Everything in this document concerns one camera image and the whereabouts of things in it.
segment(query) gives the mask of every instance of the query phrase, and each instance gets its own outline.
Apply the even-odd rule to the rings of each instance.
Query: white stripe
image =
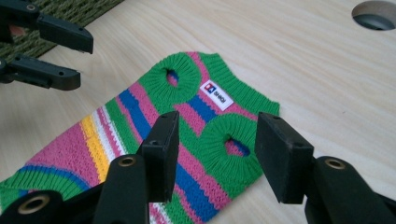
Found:
[[[93,121],[95,122],[96,131],[99,135],[100,143],[102,144],[103,149],[105,150],[105,153],[107,155],[108,162],[112,162],[116,158],[116,155],[114,154],[113,149],[111,148],[111,145],[108,142],[105,128],[102,126],[102,123],[100,122],[98,110],[93,112],[92,117],[93,117]]]
[[[149,216],[149,224],[157,224],[155,217]]]
[[[163,215],[163,219],[166,221],[167,224],[172,224],[172,221],[169,218],[169,216],[166,214],[162,203],[153,203],[152,206],[154,207],[154,209],[157,209],[158,212],[161,213],[161,215]]]
[[[125,146],[120,140],[119,132],[117,132],[117,129],[113,121],[111,121],[110,115],[108,114],[106,107],[102,106],[102,109],[107,120],[107,125],[110,127],[111,136],[113,136],[114,141],[116,141],[117,150],[119,151],[120,155],[125,155],[126,154]]]

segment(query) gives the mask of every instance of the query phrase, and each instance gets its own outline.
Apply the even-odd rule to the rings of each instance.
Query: yellow stripe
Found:
[[[100,182],[106,180],[109,162],[105,150],[100,143],[92,116],[89,115],[80,122],[82,131],[84,132],[85,142],[90,150],[91,157],[95,164]]]

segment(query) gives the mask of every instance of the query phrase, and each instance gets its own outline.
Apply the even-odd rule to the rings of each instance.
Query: pink stripe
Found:
[[[220,210],[231,202],[227,193],[221,188],[220,184],[205,172],[204,166],[190,154],[190,152],[180,143],[178,152],[178,163],[187,173],[200,185],[216,209]]]
[[[106,119],[105,112],[103,111],[102,107],[100,107],[97,110],[97,112],[98,112],[98,115],[99,115],[100,123],[102,124],[102,127],[105,130],[108,142],[110,143],[111,149],[113,150],[114,155],[117,158],[118,156],[121,155],[121,152],[120,152],[120,149],[117,147],[116,141],[114,140],[114,136],[113,136],[113,133],[110,130],[110,126],[108,125],[108,120]]]
[[[153,203],[150,203],[148,205],[148,209],[149,209],[149,215],[151,217],[154,217],[154,219],[157,223],[166,223],[166,220],[163,217],[163,214],[157,208],[154,207]]]
[[[244,156],[244,154],[238,150],[238,147],[233,143],[233,141],[228,140],[227,142],[225,142],[224,145],[229,155],[236,155],[241,157]]]
[[[199,68],[199,70],[201,72],[201,76],[202,76],[201,85],[204,84],[206,81],[208,81],[210,79],[209,72],[207,71],[206,66],[202,62],[202,60],[201,60],[201,58],[200,58],[200,56],[199,56],[199,54],[197,52],[188,52],[187,54],[192,58],[192,60],[198,66],[198,68]],[[225,114],[225,113],[236,113],[236,114],[241,114],[243,116],[246,116],[246,117],[248,117],[250,119],[257,120],[257,116],[256,115],[248,112],[246,109],[242,108],[237,103],[233,103],[225,111],[221,111],[219,109],[219,107],[217,105],[215,105],[211,99],[209,99],[205,94],[202,93],[201,90],[198,91],[198,95],[199,95],[199,97],[201,99],[204,100],[204,102],[207,105],[210,105],[210,107],[212,109],[214,109],[216,114],[218,114],[218,115],[222,115],[222,114]]]
[[[160,115],[149,99],[145,89],[142,87],[142,85],[136,82],[128,90],[139,102],[140,110],[145,115],[148,124],[152,127]]]
[[[206,122],[199,116],[199,114],[188,104],[174,105],[174,108],[179,112],[180,116],[189,123],[189,126],[197,136],[201,135],[202,129]]]
[[[223,115],[223,114],[227,114],[227,113],[235,113],[235,114],[240,114],[242,116],[245,116],[252,120],[257,120],[256,115],[248,112],[246,109],[242,108],[237,103],[233,103],[226,110],[221,111],[221,109],[215,103],[213,103],[213,101],[209,97],[207,97],[201,90],[199,90],[198,96],[199,96],[199,98],[201,98],[201,100],[205,104],[209,105],[210,108],[213,109],[217,115]]]
[[[100,183],[79,123],[55,138],[26,164],[71,171],[87,181],[91,187]]]
[[[175,184],[174,191],[180,197],[180,203],[186,211],[187,215],[191,218],[194,223],[204,223],[196,214],[195,211],[190,207],[190,203],[187,201],[186,194],[183,189],[181,189],[178,184]]]
[[[201,61],[201,58],[199,57],[199,53],[198,52],[187,52],[187,54],[192,58],[192,60],[198,66],[199,71],[201,72],[201,77],[202,77],[201,85],[204,84],[206,81],[208,81],[210,79],[210,77],[209,77],[209,72],[206,69],[206,66],[204,65],[204,63]]]
[[[129,127],[131,127],[132,132],[134,133],[134,137],[138,143],[143,142],[142,136],[140,136],[139,132],[137,131],[136,127],[134,126],[134,122],[132,121],[131,114],[129,113],[128,109],[122,103],[119,96],[116,97],[116,102],[120,108],[121,113],[127,118]]]
[[[173,76],[171,75],[167,75],[166,76],[166,80],[174,87],[177,86],[177,79],[175,79]]]

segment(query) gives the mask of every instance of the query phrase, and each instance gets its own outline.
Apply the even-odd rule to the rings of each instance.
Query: table hole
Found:
[[[367,1],[352,10],[353,20],[376,31],[393,30],[396,26],[396,5],[386,1]]]

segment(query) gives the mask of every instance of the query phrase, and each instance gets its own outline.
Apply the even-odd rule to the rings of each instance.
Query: blue stripe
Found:
[[[207,222],[215,216],[219,211],[209,202],[204,191],[195,180],[187,173],[187,171],[177,164],[176,183],[184,190],[187,201],[195,214],[203,221]]]
[[[189,100],[189,105],[201,116],[201,118],[208,123],[212,120],[216,113],[214,110],[210,108],[204,101],[199,98],[198,95],[195,95],[192,99]]]
[[[233,140],[233,143],[238,147],[238,151],[242,153],[244,157],[250,154],[250,150],[247,146],[243,145],[241,142]]]
[[[131,118],[134,122],[134,126],[136,127],[142,139],[147,138],[149,131],[151,130],[151,126],[140,109],[139,102],[128,90],[123,91],[119,97],[122,104],[128,109],[129,114],[131,115]]]
[[[18,192],[19,197],[25,196],[27,193],[29,193],[29,190],[27,189],[20,189]]]
[[[90,188],[88,183],[85,182],[82,178],[78,177],[78,175],[75,175],[72,172],[63,169],[58,169],[55,167],[28,165],[28,166],[23,166],[19,170],[19,172],[39,172],[39,173],[44,173],[46,175],[57,175],[72,181],[82,190],[86,190]]]

